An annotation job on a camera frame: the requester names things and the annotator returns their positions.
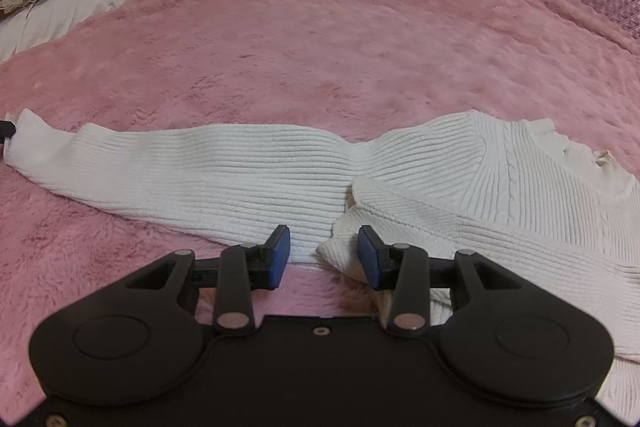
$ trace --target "bed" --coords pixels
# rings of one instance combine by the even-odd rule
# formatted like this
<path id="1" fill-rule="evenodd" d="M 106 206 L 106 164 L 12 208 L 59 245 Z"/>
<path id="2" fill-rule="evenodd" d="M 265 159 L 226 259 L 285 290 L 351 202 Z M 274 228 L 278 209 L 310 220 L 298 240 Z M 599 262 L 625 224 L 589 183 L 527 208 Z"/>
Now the bed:
<path id="1" fill-rule="evenodd" d="M 474 108 L 552 118 L 637 175 L 639 66 L 638 43 L 578 0 L 128 0 L 0 64 L 0 112 L 29 107 L 65 130 L 292 123 L 356 141 Z M 12 423 L 42 399 L 27 354 L 40 320 L 169 251 L 223 247 L 54 196 L 4 163 L 0 189 L 0 417 Z M 374 311 L 361 283 L 301 266 L 255 305 Z M 211 309 L 203 293 L 198 316 Z M 615 364 L 599 398 L 631 396 L 616 414 L 636 422 L 640 367 Z"/>

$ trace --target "white sweater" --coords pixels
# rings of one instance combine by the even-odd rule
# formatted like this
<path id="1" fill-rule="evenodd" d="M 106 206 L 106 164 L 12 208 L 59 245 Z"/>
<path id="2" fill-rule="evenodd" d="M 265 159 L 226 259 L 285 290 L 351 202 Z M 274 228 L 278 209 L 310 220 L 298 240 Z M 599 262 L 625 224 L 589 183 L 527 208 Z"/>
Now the white sweater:
<path id="1" fill-rule="evenodd" d="M 402 232 L 398 241 L 440 257 L 475 248 L 596 315 L 616 354 L 640 360 L 638 182 L 607 153 L 556 134 L 549 120 L 468 111 L 351 144 L 285 125 L 118 133 L 88 124 L 72 134 L 26 110 L 4 158 L 57 194 L 224 243 L 261 243 L 275 225 L 289 225 L 292 261 L 305 264 L 318 262 L 314 250 L 334 221 L 336 240 L 353 234 L 362 204 L 339 218 L 354 179 L 370 178 L 354 184 L 355 196 L 366 193 L 368 203 L 373 192 L 363 186 L 386 187 L 378 194 L 388 201 L 376 205 L 397 227 L 378 223 L 383 238 Z M 430 223 L 426 235 L 416 235 L 422 222 Z M 319 250 L 357 275 L 348 243 Z"/>
<path id="2" fill-rule="evenodd" d="M 73 134 L 25 110 L 4 159 L 56 194 L 223 243 L 260 243 L 288 224 L 298 263 L 317 262 L 354 178 L 368 176 L 640 265 L 638 182 L 610 156 L 554 133 L 550 120 L 468 111 L 351 144 L 292 125 L 114 132 L 87 124 Z"/>

